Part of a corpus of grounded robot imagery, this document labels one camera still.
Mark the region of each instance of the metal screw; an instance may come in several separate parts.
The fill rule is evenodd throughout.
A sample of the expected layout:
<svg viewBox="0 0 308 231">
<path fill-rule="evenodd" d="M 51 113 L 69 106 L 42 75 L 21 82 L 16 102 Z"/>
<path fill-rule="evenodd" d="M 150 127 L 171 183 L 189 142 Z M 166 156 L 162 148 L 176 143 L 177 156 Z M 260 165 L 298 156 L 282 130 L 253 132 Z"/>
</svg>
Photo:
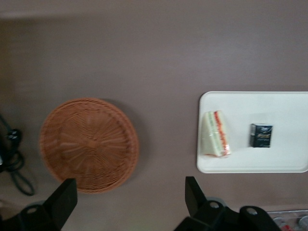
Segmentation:
<svg viewBox="0 0 308 231">
<path fill-rule="evenodd" d="M 217 204 L 215 201 L 212 201 L 212 202 L 210 203 L 210 206 L 211 206 L 212 208 L 219 208 L 219 204 Z"/>
<path fill-rule="evenodd" d="M 247 212 L 251 215 L 257 215 L 257 211 L 254 208 L 247 208 Z"/>
</svg>

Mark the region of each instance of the black cable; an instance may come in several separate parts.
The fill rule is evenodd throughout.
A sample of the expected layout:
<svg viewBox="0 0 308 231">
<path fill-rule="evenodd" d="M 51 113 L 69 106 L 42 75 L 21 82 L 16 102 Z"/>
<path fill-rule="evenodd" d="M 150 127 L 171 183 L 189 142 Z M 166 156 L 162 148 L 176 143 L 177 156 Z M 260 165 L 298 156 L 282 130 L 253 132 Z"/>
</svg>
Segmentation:
<svg viewBox="0 0 308 231">
<path fill-rule="evenodd" d="M 3 123 L 3 125 L 6 127 L 6 129 L 8 130 L 8 131 L 11 131 L 12 129 L 11 129 L 11 126 L 5 121 L 5 119 L 1 116 L 1 114 L 0 114 L 0 120 L 1 120 L 1 122 Z"/>
<path fill-rule="evenodd" d="M 19 170 L 25 165 L 25 159 L 22 154 L 18 151 L 18 146 L 21 141 L 21 132 L 16 129 L 11 129 L 11 126 L 5 121 L 5 119 L 0 114 L 0 121 L 4 124 L 8 131 L 8 139 L 12 142 L 12 147 L 7 150 L 5 158 L 3 158 L 4 169 L 10 173 L 11 179 L 17 189 L 27 196 L 33 196 L 35 191 L 28 179 L 24 177 Z M 28 190 L 24 189 L 21 185 L 28 187 Z"/>
<path fill-rule="evenodd" d="M 19 170 L 25 165 L 25 159 L 19 151 L 16 151 L 14 155 L 14 161 L 12 163 L 6 164 L 6 171 L 10 173 L 11 179 L 15 184 L 16 188 L 27 196 L 33 196 L 35 191 L 28 179 L 24 177 Z M 28 190 L 20 184 L 22 182 L 28 187 Z"/>
</svg>

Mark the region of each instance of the white tray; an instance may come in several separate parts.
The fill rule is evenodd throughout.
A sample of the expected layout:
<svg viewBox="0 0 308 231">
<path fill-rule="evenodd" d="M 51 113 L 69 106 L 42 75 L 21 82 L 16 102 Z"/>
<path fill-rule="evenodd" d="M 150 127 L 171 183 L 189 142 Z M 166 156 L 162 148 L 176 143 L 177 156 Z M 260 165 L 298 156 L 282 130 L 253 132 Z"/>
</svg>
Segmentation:
<svg viewBox="0 0 308 231">
<path fill-rule="evenodd" d="M 221 110 L 229 128 L 227 158 L 200 152 L 205 112 Z M 249 146 L 250 124 L 273 124 L 270 148 Z M 200 99 L 197 166 L 203 173 L 271 173 L 308 170 L 308 92 L 210 91 Z"/>
</svg>

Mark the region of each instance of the black package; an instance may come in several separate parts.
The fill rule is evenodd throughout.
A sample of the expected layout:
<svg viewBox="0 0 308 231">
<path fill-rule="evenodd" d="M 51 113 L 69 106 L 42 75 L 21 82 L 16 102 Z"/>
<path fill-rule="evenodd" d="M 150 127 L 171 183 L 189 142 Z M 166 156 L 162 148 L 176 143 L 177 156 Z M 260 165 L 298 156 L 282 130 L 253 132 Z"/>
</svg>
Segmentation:
<svg viewBox="0 0 308 231">
<path fill-rule="evenodd" d="M 250 146 L 254 148 L 269 148 L 273 125 L 251 124 Z"/>
</svg>

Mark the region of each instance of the round wicker basket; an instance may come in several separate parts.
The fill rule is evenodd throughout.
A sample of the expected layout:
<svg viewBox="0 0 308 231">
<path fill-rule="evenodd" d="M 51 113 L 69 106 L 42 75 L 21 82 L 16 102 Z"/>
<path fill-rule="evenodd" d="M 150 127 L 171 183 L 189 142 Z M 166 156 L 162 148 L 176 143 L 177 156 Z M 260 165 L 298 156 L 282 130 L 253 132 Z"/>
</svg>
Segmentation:
<svg viewBox="0 0 308 231">
<path fill-rule="evenodd" d="M 139 156 L 136 131 L 114 105 L 75 99 L 53 110 L 40 133 L 47 168 L 60 181 L 77 180 L 84 193 L 102 193 L 125 182 Z"/>
</svg>

